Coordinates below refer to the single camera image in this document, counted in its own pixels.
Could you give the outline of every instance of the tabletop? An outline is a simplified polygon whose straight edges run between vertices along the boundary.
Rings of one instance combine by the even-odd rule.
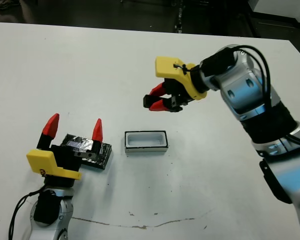
[[[289,41],[0,23],[0,239],[17,201],[43,184],[26,154],[60,113],[54,144],[67,133],[91,137],[101,118],[113,150],[105,170],[80,169],[71,240],[300,240],[293,205],[271,193],[219,92],[179,113],[143,108],[162,82],[156,56],[199,63],[230,44],[264,54],[272,85],[300,121],[300,53]],[[126,154],[124,132],[139,130],[165,130],[167,152]],[[29,236],[36,200],[19,211],[14,239]]]

